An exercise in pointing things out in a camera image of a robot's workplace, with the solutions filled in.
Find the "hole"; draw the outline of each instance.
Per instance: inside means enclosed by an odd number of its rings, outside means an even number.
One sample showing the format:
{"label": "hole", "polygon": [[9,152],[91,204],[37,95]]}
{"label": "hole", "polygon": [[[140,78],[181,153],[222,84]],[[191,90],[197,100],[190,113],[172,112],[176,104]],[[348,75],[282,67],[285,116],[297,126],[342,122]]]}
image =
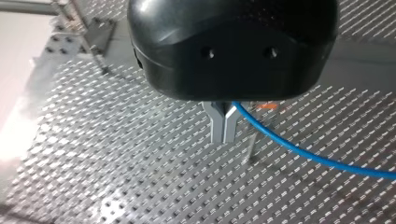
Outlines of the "hole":
{"label": "hole", "polygon": [[60,52],[61,52],[62,54],[66,54],[66,53],[67,53],[67,51],[66,51],[65,49],[60,49]]}
{"label": "hole", "polygon": [[262,56],[267,59],[275,59],[279,55],[279,50],[277,48],[267,48],[262,52]]}
{"label": "hole", "polygon": [[65,40],[66,40],[67,43],[72,43],[73,42],[73,39],[70,38],[70,37],[67,37]]}
{"label": "hole", "polygon": [[57,26],[56,26],[56,29],[57,29],[58,31],[62,31],[64,28],[63,28],[61,25],[57,25]]}
{"label": "hole", "polygon": [[49,47],[46,47],[46,52],[52,53],[52,52],[53,52],[53,49],[52,49],[52,48],[49,48]]}
{"label": "hole", "polygon": [[201,49],[201,55],[206,59],[213,59],[215,57],[215,51],[210,47],[203,47]]}

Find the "metal rod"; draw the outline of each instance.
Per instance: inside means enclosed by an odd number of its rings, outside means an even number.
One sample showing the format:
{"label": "metal rod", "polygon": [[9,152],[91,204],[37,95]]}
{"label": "metal rod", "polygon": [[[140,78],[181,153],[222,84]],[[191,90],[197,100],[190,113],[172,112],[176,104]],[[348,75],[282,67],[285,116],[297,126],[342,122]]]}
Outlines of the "metal rod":
{"label": "metal rod", "polygon": [[56,16],[50,3],[0,0],[0,11]]}

